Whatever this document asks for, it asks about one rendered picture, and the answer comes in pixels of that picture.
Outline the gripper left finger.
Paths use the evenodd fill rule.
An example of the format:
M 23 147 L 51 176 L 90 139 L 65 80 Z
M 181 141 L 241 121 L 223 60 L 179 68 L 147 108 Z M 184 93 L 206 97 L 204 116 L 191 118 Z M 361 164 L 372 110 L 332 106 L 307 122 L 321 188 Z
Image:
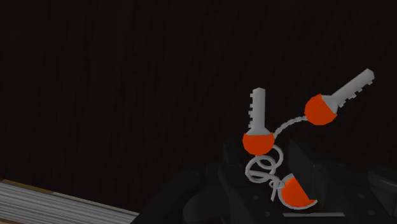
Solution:
M 205 173 L 184 171 L 165 184 L 131 224 L 281 224 L 281 212 L 247 180 L 239 147 L 223 144 L 223 160 Z

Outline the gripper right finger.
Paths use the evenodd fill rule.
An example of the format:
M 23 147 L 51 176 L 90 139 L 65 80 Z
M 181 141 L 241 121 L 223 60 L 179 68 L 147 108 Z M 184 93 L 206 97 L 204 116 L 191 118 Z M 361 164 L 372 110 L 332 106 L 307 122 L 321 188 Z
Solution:
M 355 173 L 317 157 L 294 139 L 289 141 L 288 167 L 308 198 L 327 213 L 342 212 L 345 224 L 397 224 L 397 172 Z

